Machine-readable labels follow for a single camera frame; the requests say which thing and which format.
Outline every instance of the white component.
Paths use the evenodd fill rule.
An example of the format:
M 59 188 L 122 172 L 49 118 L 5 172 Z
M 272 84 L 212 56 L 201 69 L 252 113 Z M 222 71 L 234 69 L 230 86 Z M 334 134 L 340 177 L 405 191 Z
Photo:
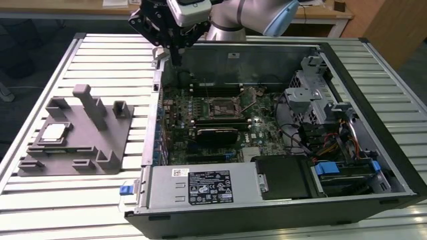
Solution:
M 212 8 L 209 0 L 189 5 L 180 5 L 177 0 L 166 0 L 166 5 L 180 27 L 186 27 L 208 20 Z
M 102 0 L 102 9 L 125 9 L 128 7 L 128 0 Z
M 128 4 L 140 5 L 141 4 L 141 0 L 128 0 Z
M 61 138 L 65 130 L 63 124 L 50 124 L 45 127 L 45 130 L 41 135 L 43 141 L 55 141 Z
M 242 147 L 241 154 L 242 154 L 242 161 L 248 163 L 250 162 L 250 159 L 253 157 L 261 155 L 260 148 L 257 146 Z
M 245 133 L 244 134 L 244 141 L 248 143 L 249 142 L 249 135 Z

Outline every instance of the cable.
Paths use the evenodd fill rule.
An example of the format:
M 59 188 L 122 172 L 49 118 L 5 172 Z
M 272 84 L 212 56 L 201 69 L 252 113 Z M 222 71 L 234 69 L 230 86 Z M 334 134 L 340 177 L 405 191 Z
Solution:
M 350 137 L 348 138 L 349 141 L 352 141 L 352 145 L 353 145 L 353 151 L 354 151 L 354 156 L 358 159 L 360 158 L 360 151 L 358 151 L 358 143 L 357 141 Z
M 302 151 L 310 156 L 310 155 L 314 155 L 314 153 L 301 144 L 300 141 L 297 141 L 294 139 L 294 137 L 292 137 L 285 131 L 282 131 L 282 129 L 280 128 L 280 125 L 278 125 L 278 121 L 277 121 L 277 108 L 278 108 L 278 103 L 280 103 L 280 99 L 281 97 L 284 97 L 285 93 L 282 92 L 277 98 L 277 103 L 274 105 L 274 109 L 273 109 L 273 116 L 274 116 L 274 124 L 277 125 L 278 127 L 278 131 L 281 131 L 281 133 L 290 139 L 296 142 L 296 144 L 300 146 L 300 148 L 302 149 Z
M 322 147 L 326 146 L 326 140 L 328 140 L 329 136 L 334 136 L 334 135 L 337 135 L 337 133 L 329 133 L 325 135 L 324 140 L 322 140 L 322 142 L 324 142 Z
M 278 126 L 278 128 L 281 129 L 284 126 L 292 126 L 293 128 L 298 128 L 300 127 L 300 125 L 297 125 L 297 124 L 294 124 L 294 123 L 284 123 L 284 124 L 281 124 L 280 126 Z
M 301 6 L 301 8 L 304 9 L 304 24 L 306 24 L 305 6 L 304 6 L 304 5 L 301 5 L 301 4 L 300 4 L 300 6 Z
M 38 86 L 10 86 L 7 89 L 45 89 L 43 87 Z
M 0 140 L 0 144 L 10 145 L 10 144 L 11 144 L 11 142 L 10 142 L 10 141 Z

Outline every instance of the floor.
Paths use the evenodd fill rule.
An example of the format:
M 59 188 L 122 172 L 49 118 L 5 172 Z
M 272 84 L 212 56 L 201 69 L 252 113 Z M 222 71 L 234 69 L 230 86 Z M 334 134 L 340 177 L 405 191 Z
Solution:
M 61 26 L 61 22 L 58 25 L 58 22 L 53 20 L 34 20 L 33 23 L 43 41 L 42 47 L 29 51 L 30 58 L 35 65 L 34 74 L 21 79 L 10 79 L 0 71 L 0 81 L 6 87 L 23 87 L 10 89 L 14 94 L 13 102 L 0 101 L 0 159 L 5 155 L 9 147 L 6 143 L 13 141 L 33 104 L 37 101 L 42 87 L 49 81 L 73 35 L 77 32 L 133 33 L 125 21 L 90 21 L 87 24 L 86 21 L 69 20 L 65 21 L 63 27 Z M 427 43 L 422 43 L 397 73 L 421 101 L 427 104 L 427 94 L 424 94 L 427 92 L 425 66 Z

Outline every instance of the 3d printed holder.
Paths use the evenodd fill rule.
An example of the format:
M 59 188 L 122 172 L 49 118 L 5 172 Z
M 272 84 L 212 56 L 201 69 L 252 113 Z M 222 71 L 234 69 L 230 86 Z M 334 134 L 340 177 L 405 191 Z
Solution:
M 67 105 L 53 97 L 45 107 L 45 120 L 26 157 L 18 164 L 18 176 L 117 174 L 121 169 L 133 106 L 114 101 L 103 106 L 90 96 L 90 86 L 77 84 L 71 95 L 81 105 Z

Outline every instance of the motherboard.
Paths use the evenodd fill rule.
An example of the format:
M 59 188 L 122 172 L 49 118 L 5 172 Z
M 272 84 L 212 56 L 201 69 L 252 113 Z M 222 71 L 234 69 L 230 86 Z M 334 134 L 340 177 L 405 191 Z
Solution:
M 238 163 L 285 154 L 274 120 L 278 92 L 264 86 L 162 90 L 168 165 Z

